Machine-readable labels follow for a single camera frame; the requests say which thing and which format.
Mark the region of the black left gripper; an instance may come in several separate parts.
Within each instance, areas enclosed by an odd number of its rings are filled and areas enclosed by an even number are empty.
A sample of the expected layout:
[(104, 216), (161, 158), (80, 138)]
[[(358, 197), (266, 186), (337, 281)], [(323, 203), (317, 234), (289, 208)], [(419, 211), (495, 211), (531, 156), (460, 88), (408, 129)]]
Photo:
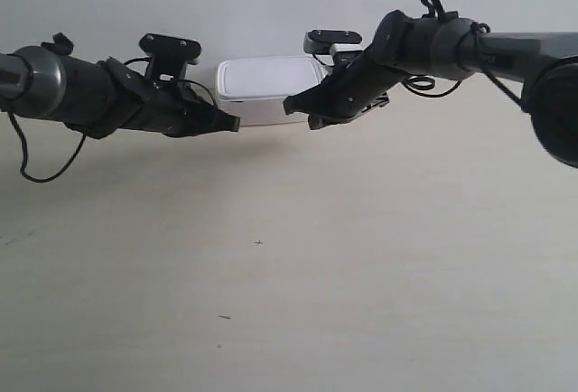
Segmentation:
[(98, 64), (112, 79), (117, 95), (94, 121), (67, 124), (67, 128), (93, 139), (117, 130), (160, 133), (170, 138), (237, 132), (240, 118), (221, 109), (214, 98), (206, 100), (190, 79), (150, 80), (115, 58)]

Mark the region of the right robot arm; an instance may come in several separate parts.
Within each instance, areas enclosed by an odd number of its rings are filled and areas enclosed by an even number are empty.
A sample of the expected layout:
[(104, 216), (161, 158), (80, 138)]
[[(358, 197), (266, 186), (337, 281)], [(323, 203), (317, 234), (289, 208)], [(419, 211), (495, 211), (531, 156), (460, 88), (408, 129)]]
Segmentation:
[(411, 76), (461, 82), (479, 73), (529, 115), (538, 142), (558, 162), (577, 165), (576, 33), (494, 33), (449, 14), (387, 14), (371, 44), (322, 82), (284, 100), (312, 130), (348, 124), (384, 106), (382, 95)]

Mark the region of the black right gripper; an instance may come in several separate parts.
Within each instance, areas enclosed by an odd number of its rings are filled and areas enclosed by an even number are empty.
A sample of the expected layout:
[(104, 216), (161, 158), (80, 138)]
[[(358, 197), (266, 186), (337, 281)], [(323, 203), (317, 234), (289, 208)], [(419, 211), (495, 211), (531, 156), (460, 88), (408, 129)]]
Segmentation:
[(286, 115), (309, 115), (311, 130), (348, 124), (379, 105), (380, 97), (410, 77), (403, 65), (403, 43), (417, 20), (400, 10), (386, 14), (372, 42), (347, 66), (323, 82), (284, 99)]

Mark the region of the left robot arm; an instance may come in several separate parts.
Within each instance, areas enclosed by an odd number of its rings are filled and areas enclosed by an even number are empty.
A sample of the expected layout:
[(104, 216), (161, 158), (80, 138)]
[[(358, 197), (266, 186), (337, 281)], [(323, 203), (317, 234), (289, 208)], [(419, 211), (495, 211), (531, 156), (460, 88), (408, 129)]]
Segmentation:
[(144, 74), (112, 57), (97, 63), (72, 57), (74, 45), (63, 33), (3, 54), (1, 109), (61, 122), (94, 139), (117, 130), (172, 138), (238, 131), (239, 117), (200, 96), (185, 78), (201, 55), (199, 42), (148, 33), (139, 47), (148, 60)]

